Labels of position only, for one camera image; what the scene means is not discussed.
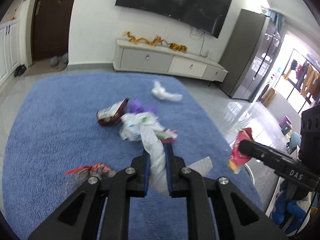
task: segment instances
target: tv stand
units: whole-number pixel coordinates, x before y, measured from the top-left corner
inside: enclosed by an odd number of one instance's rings
[[[199,55],[175,51],[167,46],[136,45],[121,39],[116,40],[113,68],[116,71],[147,72],[219,82],[228,73],[218,63]]]

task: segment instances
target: rug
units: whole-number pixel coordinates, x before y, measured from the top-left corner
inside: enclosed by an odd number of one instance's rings
[[[151,94],[153,80],[179,102]],[[26,96],[12,126],[4,156],[3,199],[6,219],[21,240],[63,202],[63,174],[104,162],[117,171],[141,155],[141,142],[122,141],[121,123],[101,127],[96,112],[124,98],[154,105],[159,122],[178,131],[175,155],[190,165],[210,156],[207,177],[228,177],[256,206],[261,199],[248,173],[227,167],[230,147],[206,112],[174,77],[135,73],[62,75],[38,81]],[[172,199],[149,188],[145,198],[131,198],[129,239],[188,238],[186,200]]]
[[[61,57],[59,57],[59,63],[55,67],[50,66],[50,58],[47,58],[47,59],[36,61],[32,66],[27,68],[27,71],[25,72],[24,76],[28,77],[28,76],[44,74],[44,73],[59,72],[59,71],[65,70],[66,67],[67,67],[67,64],[63,63]]]

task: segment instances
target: door handle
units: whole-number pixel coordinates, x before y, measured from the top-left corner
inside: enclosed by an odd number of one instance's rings
[[[36,16],[39,14],[40,6],[41,6],[41,0],[38,1],[38,3],[37,3]]]

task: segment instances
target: golden dragon decoration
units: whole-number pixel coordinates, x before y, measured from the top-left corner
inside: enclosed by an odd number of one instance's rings
[[[146,44],[156,46],[158,43],[163,45],[163,43],[167,44],[170,49],[182,51],[184,53],[187,52],[187,47],[185,45],[179,45],[177,43],[168,43],[165,39],[163,39],[161,36],[156,35],[156,37],[153,39],[153,41],[149,41],[146,38],[136,38],[134,35],[131,34],[130,31],[125,31],[123,33],[123,36],[128,36],[129,42],[134,42],[135,44],[138,44],[140,41],[144,41]]]

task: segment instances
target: wall-mounted tv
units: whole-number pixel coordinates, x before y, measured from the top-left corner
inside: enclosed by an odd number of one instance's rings
[[[231,0],[117,0],[116,5],[174,18],[218,38]]]

